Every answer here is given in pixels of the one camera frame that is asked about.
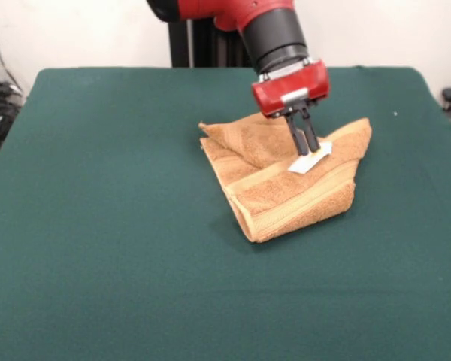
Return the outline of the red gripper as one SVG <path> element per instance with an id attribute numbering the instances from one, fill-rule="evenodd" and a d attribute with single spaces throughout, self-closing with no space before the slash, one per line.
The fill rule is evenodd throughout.
<path id="1" fill-rule="evenodd" d="M 309 105 L 328 97 L 330 90 L 328 69 L 320 60 L 304 59 L 282 69 L 264 73 L 252 85 L 254 99 L 266 117 L 284 114 L 293 143 L 299 156 L 307 156 L 320 149 L 307 107 L 301 109 L 304 131 L 295 125 L 295 105 Z"/>

